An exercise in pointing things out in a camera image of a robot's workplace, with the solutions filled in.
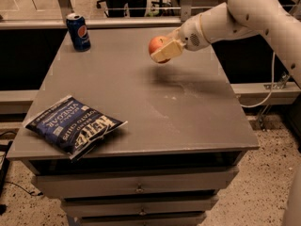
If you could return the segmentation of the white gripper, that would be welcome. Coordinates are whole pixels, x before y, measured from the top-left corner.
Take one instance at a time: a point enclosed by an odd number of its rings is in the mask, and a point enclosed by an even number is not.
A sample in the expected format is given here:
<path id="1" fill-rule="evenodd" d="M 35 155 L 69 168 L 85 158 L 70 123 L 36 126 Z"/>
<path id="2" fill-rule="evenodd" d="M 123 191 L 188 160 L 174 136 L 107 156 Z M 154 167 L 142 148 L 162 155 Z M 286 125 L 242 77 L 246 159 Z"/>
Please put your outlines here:
<path id="1" fill-rule="evenodd" d="M 188 51 L 198 51 L 210 45 L 202 32 L 201 14 L 189 18 L 181 27 L 174 29 L 166 36 L 167 42 L 161 50 L 169 60 L 180 56 L 183 47 Z"/>

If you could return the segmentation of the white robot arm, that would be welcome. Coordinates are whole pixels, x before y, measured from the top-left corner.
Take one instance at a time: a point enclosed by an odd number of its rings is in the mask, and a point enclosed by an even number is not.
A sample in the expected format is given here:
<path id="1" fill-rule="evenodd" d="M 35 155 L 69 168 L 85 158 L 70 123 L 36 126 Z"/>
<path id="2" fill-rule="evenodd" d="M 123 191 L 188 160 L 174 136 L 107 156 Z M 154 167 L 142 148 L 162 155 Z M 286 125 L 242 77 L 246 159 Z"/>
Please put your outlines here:
<path id="1" fill-rule="evenodd" d="M 295 83 L 301 86 L 301 22 L 278 0 L 228 0 L 189 18 L 149 49 L 157 63 L 198 51 L 220 40 L 259 34 L 276 53 Z"/>

